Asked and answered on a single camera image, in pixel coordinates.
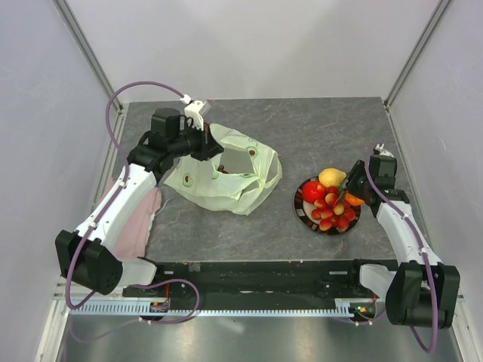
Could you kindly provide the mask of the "purple grape bunch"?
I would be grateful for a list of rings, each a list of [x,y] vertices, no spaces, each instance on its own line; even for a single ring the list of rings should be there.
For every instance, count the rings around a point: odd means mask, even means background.
[[[224,174],[229,174],[229,171],[227,171],[227,170],[225,169],[225,167],[224,167],[222,164],[220,164],[220,165],[218,166],[218,168],[217,168],[217,172],[219,172],[219,173],[224,173]]]

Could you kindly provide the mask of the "small red yellow fruits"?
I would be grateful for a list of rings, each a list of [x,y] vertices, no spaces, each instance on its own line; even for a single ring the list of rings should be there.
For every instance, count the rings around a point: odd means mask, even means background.
[[[325,189],[325,198],[317,200],[309,216],[316,229],[323,234],[344,233],[352,222],[358,219],[360,206],[353,207],[343,200],[343,194],[338,187]]]

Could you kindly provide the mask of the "green avocado print plastic bag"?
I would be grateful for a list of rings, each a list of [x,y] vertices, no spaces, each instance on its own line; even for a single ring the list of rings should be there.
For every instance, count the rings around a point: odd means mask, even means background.
[[[268,198],[282,178],[278,153],[220,124],[212,124],[211,133],[224,152],[209,161],[180,158],[165,185],[207,210],[248,215]],[[220,164],[229,174],[217,172]]]

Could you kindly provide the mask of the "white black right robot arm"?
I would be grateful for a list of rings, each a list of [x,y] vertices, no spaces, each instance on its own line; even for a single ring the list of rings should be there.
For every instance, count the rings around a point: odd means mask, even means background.
[[[397,160],[388,151],[374,151],[358,160],[343,182],[343,190],[362,199],[383,227],[398,268],[363,262],[346,277],[347,291],[364,296],[370,290],[385,301],[393,325],[449,328],[460,287],[460,273],[433,252],[416,224],[406,193],[395,188]]]

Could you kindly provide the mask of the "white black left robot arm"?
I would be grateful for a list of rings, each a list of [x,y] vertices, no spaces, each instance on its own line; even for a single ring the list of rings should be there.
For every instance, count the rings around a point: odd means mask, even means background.
[[[202,117],[207,109],[206,102],[197,100],[182,112],[155,111],[150,130],[129,152],[127,165],[106,197],[74,231],[63,230],[56,237],[61,275],[68,282],[102,295],[138,284],[148,296],[163,293],[166,280],[156,272],[155,263],[119,259],[114,255],[115,244],[132,213],[176,158],[189,155],[208,161],[223,152]]]

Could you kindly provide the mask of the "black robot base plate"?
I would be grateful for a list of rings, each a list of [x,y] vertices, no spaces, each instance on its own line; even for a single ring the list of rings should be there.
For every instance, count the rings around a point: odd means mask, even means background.
[[[358,282],[354,260],[237,262],[159,262],[156,288],[126,287],[124,297],[164,298],[191,309],[202,306],[326,306],[331,300],[372,302],[373,293]],[[158,285],[168,281],[168,287]]]

